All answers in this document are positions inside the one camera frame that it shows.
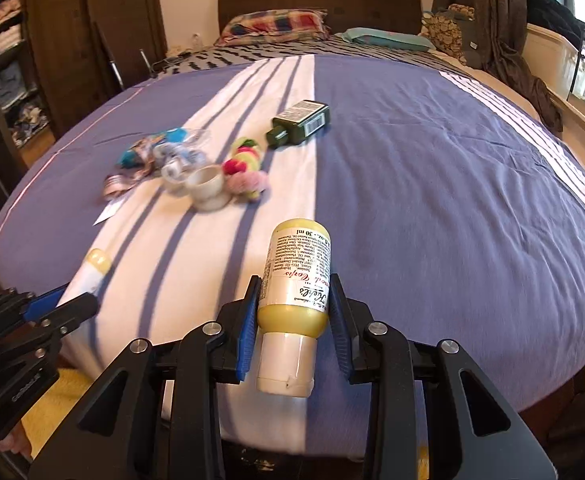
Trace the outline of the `person's left hand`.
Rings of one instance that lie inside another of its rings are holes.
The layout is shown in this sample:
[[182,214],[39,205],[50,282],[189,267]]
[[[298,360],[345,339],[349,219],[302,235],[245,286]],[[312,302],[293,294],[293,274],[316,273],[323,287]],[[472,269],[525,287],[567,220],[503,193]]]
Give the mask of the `person's left hand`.
[[32,460],[32,444],[27,436],[22,422],[12,428],[12,431],[0,440],[0,451],[3,453],[11,452],[19,454],[29,462]]

